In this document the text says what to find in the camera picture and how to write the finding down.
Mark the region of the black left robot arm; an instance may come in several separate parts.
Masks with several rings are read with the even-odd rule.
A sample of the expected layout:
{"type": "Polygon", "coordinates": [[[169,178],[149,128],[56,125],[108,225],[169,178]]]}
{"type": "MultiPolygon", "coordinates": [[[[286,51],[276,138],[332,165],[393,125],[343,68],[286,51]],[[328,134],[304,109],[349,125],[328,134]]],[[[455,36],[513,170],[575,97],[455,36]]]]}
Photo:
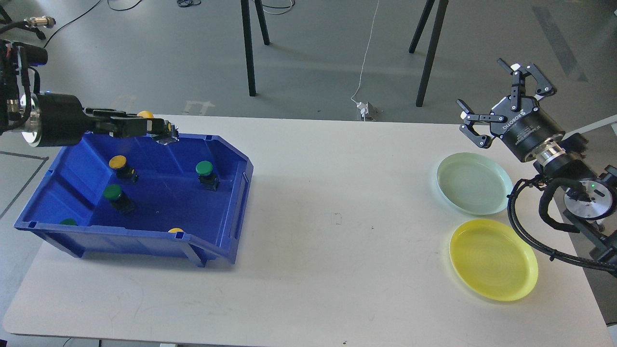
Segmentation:
{"type": "Polygon", "coordinates": [[[48,62],[46,49],[1,41],[2,133],[20,133],[31,147],[70,147],[87,133],[113,138],[148,136],[159,144],[179,140],[177,127],[153,116],[112,108],[83,107],[76,96],[40,91],[37,66],[48,62]]]}

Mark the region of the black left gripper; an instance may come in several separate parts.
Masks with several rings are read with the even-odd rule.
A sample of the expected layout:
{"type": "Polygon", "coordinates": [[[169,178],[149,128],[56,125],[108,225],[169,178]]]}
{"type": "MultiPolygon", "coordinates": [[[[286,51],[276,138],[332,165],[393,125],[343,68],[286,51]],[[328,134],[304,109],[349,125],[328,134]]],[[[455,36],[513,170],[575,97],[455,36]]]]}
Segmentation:
{"type": "Polygon", "coordinates": [[[114,138],[148,136],[150,117],[112,108],[83,108],[77,97],[68,94],[32,93],[29,100],[31,112],[21,134],[31,147],[73,146],[93,131],[114,138]]]}

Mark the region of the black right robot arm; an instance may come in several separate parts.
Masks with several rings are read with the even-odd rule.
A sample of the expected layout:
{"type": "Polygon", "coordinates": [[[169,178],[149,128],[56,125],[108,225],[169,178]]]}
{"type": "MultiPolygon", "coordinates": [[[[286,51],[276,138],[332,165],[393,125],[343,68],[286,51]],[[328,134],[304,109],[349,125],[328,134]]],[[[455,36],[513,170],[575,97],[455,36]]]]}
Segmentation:
{"type": "Polygon", "coordinates": [[[604,233],[602,221],[616,212],[616,168],[608,165],[596,174],[585,162],[588,139],[565,131],[540,107],[540,100],[556,93],[553,84],[532,63],[498,63],[512,78],[510,93],[489,114],[477,114],[463,101],[460,131],[477,147],[489,148],[501,140],[520,162],[532,162],[538,174],[520,179],[507,196],[509,221],[515,233],[531,247],[578,267],[617,274],[616,233],[604,233]],[[524,229],[516,202],[525,187],[542,191],[540,219],[551,228],[580,233],[590,240],[590,258],[558,251],[536,240],[524,229]]]}

